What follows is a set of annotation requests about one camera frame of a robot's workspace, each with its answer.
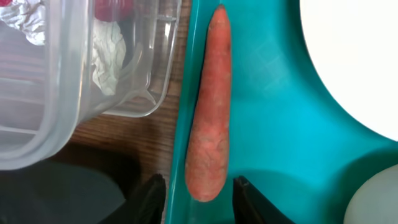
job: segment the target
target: carrot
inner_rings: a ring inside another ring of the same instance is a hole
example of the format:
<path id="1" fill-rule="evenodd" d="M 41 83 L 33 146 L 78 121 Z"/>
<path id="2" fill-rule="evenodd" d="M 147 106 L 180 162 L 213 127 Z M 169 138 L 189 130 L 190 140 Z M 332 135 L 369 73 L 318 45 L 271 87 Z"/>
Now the carrot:
<path id="1" fill-rule="evenodd" d="M 231 79 L 231 26 L 225 7 L 220 5 L 208 28 L 205 62 L 185 161 L 188 190 L 200 202 L 213 200 L 226 181 Z"/>

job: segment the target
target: red object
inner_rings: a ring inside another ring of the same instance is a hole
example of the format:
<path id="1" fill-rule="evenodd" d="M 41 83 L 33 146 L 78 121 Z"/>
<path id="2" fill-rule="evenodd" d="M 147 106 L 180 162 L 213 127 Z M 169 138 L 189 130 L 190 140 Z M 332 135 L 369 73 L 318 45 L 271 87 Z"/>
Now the red object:
<path id="1" fill-rule="evenodd" d="M 227 177 L 231 62 L 231 26 L 221 5 L 207 32 L 197 107 L 185 159 L 185 182 L 191 196 L 199 202 L 213 200 Z"/>
<path id="2" fill-rule="evenodd" d="M 132 5 L 133 0 L 95 0 L 95 17 L 105 22 L 118 22 L 131 15 Z"/>
<path id="3" fill-rule="evenodd" d="M 0 0 L 0 7 L 6 7 L 8 6 L 12 0 Z"/>

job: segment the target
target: white plate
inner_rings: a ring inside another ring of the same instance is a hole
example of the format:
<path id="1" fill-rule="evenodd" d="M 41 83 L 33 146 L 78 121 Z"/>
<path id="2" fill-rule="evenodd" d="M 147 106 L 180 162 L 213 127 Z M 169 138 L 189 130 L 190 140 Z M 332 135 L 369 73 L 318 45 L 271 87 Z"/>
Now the white plate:
<path id="1" fill-rule="evenodd" d="M 301 0 L 312 62 L 335 100 L 398 141 L 398 1 Z"/>

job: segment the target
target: black object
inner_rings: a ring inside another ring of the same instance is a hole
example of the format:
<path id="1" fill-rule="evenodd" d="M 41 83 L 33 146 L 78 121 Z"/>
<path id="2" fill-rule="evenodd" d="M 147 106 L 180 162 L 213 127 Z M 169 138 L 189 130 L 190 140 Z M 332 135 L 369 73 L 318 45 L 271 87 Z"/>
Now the black object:
<path id="1" fill-rule="evenodd" d="M 161 224 L 165 200 L 166 182 L 157 174 L 99 224 Z"/>
<path id="2" fill-rule="evenodd" d="M 69 144 L 51 160 L 0 172 L 0 224 L 161 224 L 166 184 L 138 160 Z"/>
<path id="3" fill-rule="evenodd" d="M 234 179 L 235 224 L 294 224 L 245 177 Z"/>

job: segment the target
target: teal tray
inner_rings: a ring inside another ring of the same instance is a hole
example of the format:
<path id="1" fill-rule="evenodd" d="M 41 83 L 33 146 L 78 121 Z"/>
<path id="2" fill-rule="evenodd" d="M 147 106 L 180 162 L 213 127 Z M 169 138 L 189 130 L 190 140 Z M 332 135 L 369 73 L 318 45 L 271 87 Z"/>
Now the teal tray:
<path id="1" fill-rule="evenodd" d="M 296 223 L 343 223 L 355 191 L 398 164 L 398 145 L 359 124 L 327 92 L 306 50 L 299 0 L 222 1 L 233 35 L 228 181 L 213 202 L 189 195 L 185 154 L 206 30 L 219 3 L 192 1 L 166 223 L 234 223 L 232 178 L 239 175 Z"/>

